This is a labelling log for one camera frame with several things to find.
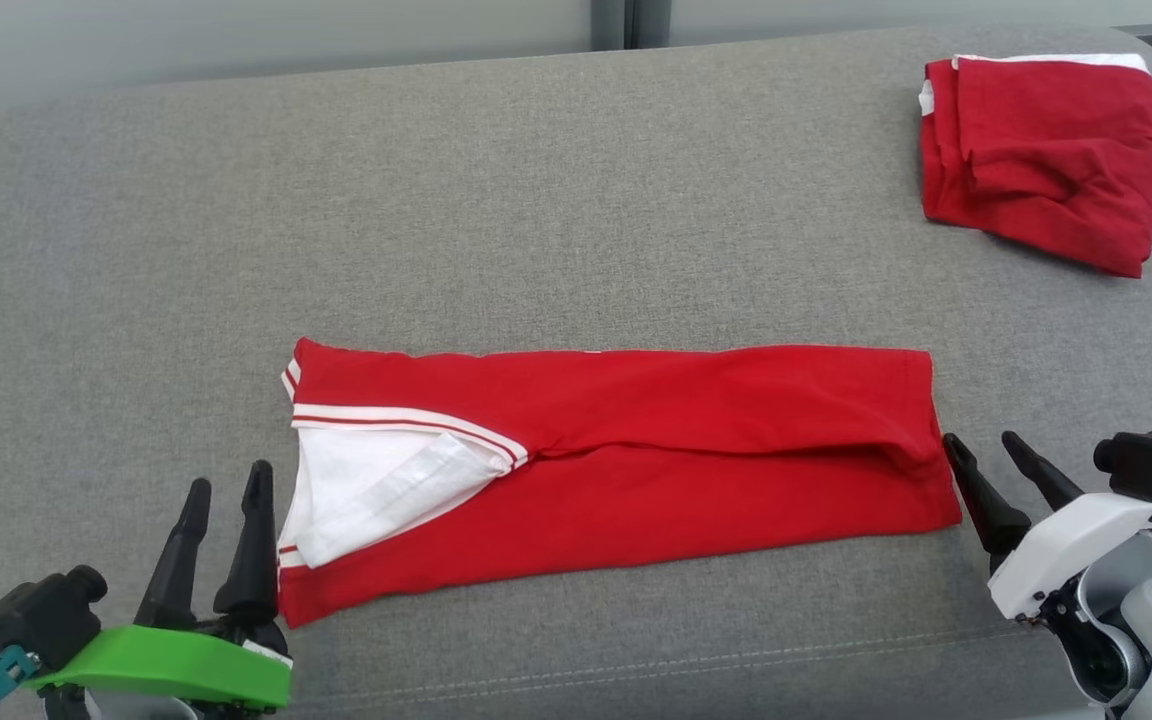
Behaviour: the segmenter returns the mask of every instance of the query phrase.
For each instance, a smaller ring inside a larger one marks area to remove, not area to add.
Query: folded garment
[[[407,355],[302,340],[279,601],[388,593],[960,521],[925,353]]]
[[[1152,76],[1139,55],[927,65],[923,211],[1102,272],[1152,250]]]

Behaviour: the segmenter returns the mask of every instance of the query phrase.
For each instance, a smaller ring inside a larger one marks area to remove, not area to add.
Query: white panel
[[[0,0],[0,108],[143,82],[577,53],[589,0]]]
[[[696,45],[927,23],[1152,26],[1152,0],[673,0],[672,18],[669,44]]]

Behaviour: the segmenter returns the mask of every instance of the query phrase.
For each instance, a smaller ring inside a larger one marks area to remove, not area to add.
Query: stitched seam
[[[435,685],[420,685],[416,688],[399,688],[392,689],[392,691],[365,691],[357,694],[335,694],[333,698],[342,697],[388,697],[396,696],[396,694],[419,694],[419,692],[433,692],[433,691],[450,691],[452,689],[460,688],[472,688],[477,685],[494,685],[502,683],[522,683],[529,682],[529,680],[550,680],[550,679],[570,679],[575,675],[594,675],[598,673],[621,673],[621,670],[649,670],[653,667],[668,667],[673,665],[692,665],[696,662],[713,662],[718,660],[742,660],[749,659],[749,657],[767,657],[767,655],[787,655],[791,652],[813,652],[818,650],[838,650],[844,647],[858,647],[865,646],[865,644],[878,644],[878,643],[890,643],[890,642],[904,642],[904,641],[918,641],[925,638],[943,637],[943,635],[954,634],[969,634],[979,632],[980,630],[992,630],[998,629],[998,624],[992,626],[976,626],[975,628],[967,628],[961,630],[941,630],[941,632],[919,632],[916,635],[900,635],[895,638],[876,638],[872,641],[852,641],[846,643],[831,643],[831,644],[809,644],[809,646],[803,647],[781,647],[780,650],[756,650],[749,652],[736,652],[730,655],[704,655],[704,657],[685,657],[685,659],[680,660],[659,660],[653,662],[636,662],[632,665],[608,665],[605,667],[589,667],[584,670],[558,670],[558,673],[540,673],[535,675],[515,675],[508,679],[488,679],[488,680],[465,680],[465,682],[457,683],[442,683]]]
[[[836,659],[842,659],[842,657],[887,655],[887,653],[892,652],[905,652],[909,650],[923,650],[929,647],[945,647],[945,646],[950,646],[952,644],[973,643],[973,642],[991,641],[996,638],[1018,638],[1028,634],[1029,632],[1002,632],[998,635],[986,635],[986,637],[982,638],[968,638],[968,639],[952,641],[946,643],[924,643],[924,644],[915,644],[915,646],[882,647],[882,650],[847,652],[843,655],[783,657],[783,659],[781,660],[767,660],[761,662],[742,662],[741,665],[721,665],[717,667],[695,667],[695,669],[690,670],[665,670],[664,673],[622,675],[617,676],[616,679],[568,680],[568,682],[564,683],[547,683],[539,685],[529,685],[524,688],[495,688],[495,689],[490,689],[490,691],[479,691],[473,694],[449,694],[449,696],[416,697],[395,702],[372,702],[372,703],[365,703],[365,705],[356,705],[351,707],[358,710],[365,710],[373,707],[394,707],[401,705],[415,705],[415,703],[422,703],[422,702],[470,700],[470,698],[499,696],[500,694],[524,694],[532,691],[545,691],[545,689],[554,689],[554,688],[571,688],[579,685],[620,683],[620,682],[627,682],[627,680],[667,679],[668,676],[699,675],[703,673],[717,673],[718,670],[745,670],[745,669],[753,669],[755,667],[768,667],[772,665],[795,665],[799,662],[813,662],[819,660],[836,660]],[[335,696],[335,700],[339,700],[340,697],[351,697],[351,696]],[[344,710],[344,708],[338,706],[338,710]]]

